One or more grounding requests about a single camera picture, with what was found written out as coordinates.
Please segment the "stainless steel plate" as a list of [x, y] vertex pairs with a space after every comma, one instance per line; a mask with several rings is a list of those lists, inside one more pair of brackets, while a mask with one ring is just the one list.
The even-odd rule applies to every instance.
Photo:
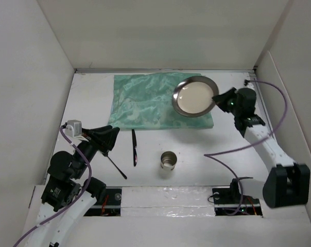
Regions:
[[213, 97], [218, 94], [218, 86], [212, 79], [192, 76], [175, 87], [171, 104], [173, 109], [184, 117], [200, 117], [215, 107]]

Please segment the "green patterned cloth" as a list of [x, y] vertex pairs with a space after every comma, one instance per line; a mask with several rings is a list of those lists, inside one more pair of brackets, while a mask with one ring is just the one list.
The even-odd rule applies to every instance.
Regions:
[[108, 125], [122, 130], [210, 129], [210, 113], [184, 117], [177, 113], [171, 98], [175, 87], [196, 73], [153, 73], [115, 75]]

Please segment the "stainless steel cup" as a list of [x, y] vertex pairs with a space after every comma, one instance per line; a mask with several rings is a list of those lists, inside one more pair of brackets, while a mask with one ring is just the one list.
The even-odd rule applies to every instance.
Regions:
[[160, 157], [160, 177], [169, 179], [174, 175], [174, 169], [177, 164], [177, 156], [172, 151], [162, 153]]

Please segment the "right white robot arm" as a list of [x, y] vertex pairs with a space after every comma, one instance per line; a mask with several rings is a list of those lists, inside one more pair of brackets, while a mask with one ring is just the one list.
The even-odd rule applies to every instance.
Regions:
[[239, 203], [247, 196], [262, 199], [270, 208], [305, 205], [309, 196], [310, 169], [287, 155], [268, 133], [265, 122], [255, 113], [256, 92], [232, 88], [213, 97], [215, 104], [234, 116], [236, 129], [257, 152], [269, 172], [266, 181], [234, 179], [229, 197]]

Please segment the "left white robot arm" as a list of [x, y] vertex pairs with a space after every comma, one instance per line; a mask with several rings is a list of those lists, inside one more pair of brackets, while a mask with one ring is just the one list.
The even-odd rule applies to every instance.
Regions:
[[63, 246], [75, 223], [92, 205], [104, 201], [106, 185], [92, 177], [91, 161], [97, 152], [108, 155], [119, 131], [113, 126], [84, 129], [77, 120], [60, 127], [60, 134], [74, 152], [59, 151], [50, 159], [38, 228], [28, 246]]

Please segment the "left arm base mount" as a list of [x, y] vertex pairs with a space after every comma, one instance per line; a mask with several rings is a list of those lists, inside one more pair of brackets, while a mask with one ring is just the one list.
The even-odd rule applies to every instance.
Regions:
[[122, 188], [107, 187], [104, 199], [93, 205], [85, 217], [118, 217], [121, 215]]

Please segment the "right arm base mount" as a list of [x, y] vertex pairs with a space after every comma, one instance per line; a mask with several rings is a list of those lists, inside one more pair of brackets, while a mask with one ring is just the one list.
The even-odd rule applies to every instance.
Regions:
[[262, 216], [262, 208], [259, 199], [243, 195], [241, 205], [239, 183], [233, 179], [229, 186], [217, 186], [212, 188], [212, 195], [208, 197], [208, 202], [214, 204], [216, 216], [229, 216], [236, 210], [234, 216]]

